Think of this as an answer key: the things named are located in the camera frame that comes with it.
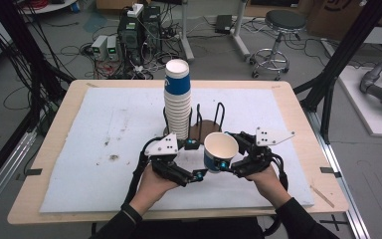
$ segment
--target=gray floor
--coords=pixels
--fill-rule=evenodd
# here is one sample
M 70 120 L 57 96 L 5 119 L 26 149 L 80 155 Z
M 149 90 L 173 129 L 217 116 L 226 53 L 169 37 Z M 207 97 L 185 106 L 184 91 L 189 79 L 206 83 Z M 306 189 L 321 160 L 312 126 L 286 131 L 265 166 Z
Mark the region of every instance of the gray floor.
M 48 40 L 63 63 L 67 63 L 67 69 L 77 79 L 89 79 L 93 70 L 90 61 L 82 56 L 67 56 L 61 54 L 74 51 L 74 48 L 67 46 L 77 46 L 89 43 L 92 38 L 99 34 L 113 34 L 117 22 L 116 15 L 96 13 L 93 7 L 73 14 L 69 11 L 59 11 L 41 16 L 47 23 L 63 25 L 78 22 L 78 25 L 69 27 L 44 26 L 44 31 Z M 212 36 L 211 27 L 205 23 L 203 18 L 194 18 L 189 21 L 189 29 L 194 26 L 196 29 L 189 36 Z M 273 45 L 273 38 L 264 33 L 250 33 L 243 29 L 242 38 L 250 52 L 255 52 L 260 48 Z M 302 41 L 294 41 L 302 45 L 292 45 L 294 48 L 301 48 L 305 40 L 312 38 L 305 33 L 300 34 Z M 49 53 L 44 48 L 43 42 L 39 41 L 43 52 Z M 237 50 L 230 37 L 219 38 L 190 38 L 191 48 L 195 55 L 195 61 L 190 66 L 191 78 L 193 80 L 272 80 L 275 74 L 261 72 L 258 79 L 251 77 L 252 67 L 243 61 L 243 57 Z M 377 62 L 382 59 L 382 51 L 377 50 L 378 46 L 363 46 L 354 57 L 354 66 L 358 63 L 371 66 L 368 62 Z M 323 65 L 317 57 L 325 64 L 327 57 L 322 46 L 315 41 L 307 41 L 305 51 L 294 50 L 281 45 L 281 50 L 290 58 L 290 71 L 283 75 L 282 80 L 289 82 L 293 87 L 311 80 L 323 69 Z M 159 70 L 154 73 L 154 79 L 163 79 L 164 72 Z M 21 82 L 17 81 L 14 70 L 5 57 L 0 57 L 0 149 L 24 117 L 26 110 L 8 110 L 3 103 L 7 96 L 13 91 L 21 88 Z M 303 99 L 305 93 L 298 96 Z M 5 106 L 11 109 L 21 109 L 28 105 L 27 91 L 24 89 L 11 95 L 5 102 Z M 21 164 L 17 173 L 22 172 L 27 159 L 38 148 L 42 137 L 37 139 L 34 147 L 25 161 Z M 330 122 L 330 141 L 343 174 L 349 184 L 351 193 L 360 210 L 361 216 L 367 226 L 371 238 L 382 238 L 382 137 L 370 136 L 362 124 L 361 119 L 354 110 L 347 95 L 339 84 L 336 84 L 333 99 L 332 117 Z M 52 224 L 39 226 L 13 226 L 6 218 L 9 210 L 22 186 L 22 180 L 11 180 L 0 195 L 0 238 L 87 238 L 91 232 L 90 223 Z M 337 221 L 346 222 L 343 214 L 335 214 Z M 319 220 L 332 220 L 330 214 L 314 215 Z M 267 218 L 260 218 L 261 225 L 269 225 Z M 330 223 L 324 223 L 327 228 L 336 233 L 340 238 L 353 238 L 350 228 L 345 224 L 338 224 L 338 227 Z M 283 228 L 270 238 L 287 238 Z

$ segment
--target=hand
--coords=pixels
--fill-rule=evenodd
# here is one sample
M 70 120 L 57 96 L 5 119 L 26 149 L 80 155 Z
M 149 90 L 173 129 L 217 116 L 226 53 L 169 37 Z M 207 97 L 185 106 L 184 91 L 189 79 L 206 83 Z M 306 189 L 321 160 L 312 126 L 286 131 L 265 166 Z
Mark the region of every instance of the hand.
M 260 194 L 262 194 L 274 208 L 281 207 L 291 199 L 290 195 L 281 185 L 271 165 L 261 172 L 246 176 L 246 178 L 256 183 Z
M 175 182 L 164 179 L 155 173 L 151 164 L 148 164 L 142 173 L 138 191 L 129 205 L 142 216 L 168 190 L 177 186 L 178 184 Z

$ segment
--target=table surface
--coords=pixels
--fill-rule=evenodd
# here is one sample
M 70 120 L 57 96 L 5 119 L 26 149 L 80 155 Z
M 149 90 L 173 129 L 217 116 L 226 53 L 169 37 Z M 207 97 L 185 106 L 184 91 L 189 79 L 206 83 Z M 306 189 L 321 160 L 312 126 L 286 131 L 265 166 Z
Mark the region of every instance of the table surface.
M 50 182 L 56 160 L 80 109 L 88 88 L 162 88 L 164 81 L 74 81 L 65 96 L 51 128 L 31 168 L 43 168 L 40 175 L 28 176 L 8 215 L 11 224 L 40 224 L 57 222 L 108 221 L 116 212 L 40 213 L 40 207 Z M 344 212 L 348 203 L 332 173 L 321 173 L 329 167 L 299 101 L 286 82 L 261 81 L 193 81 L 193 88 L 266 89 L 272 90 L 284 118 L 286 128 L 298 132 L 292 143 L 305 173 L 315 204 L 307 207 L 309 213 Z M 266 208 L 228 208 L 198 210 L 149 211 L 144 219 L 185 219 L 274 214 Z

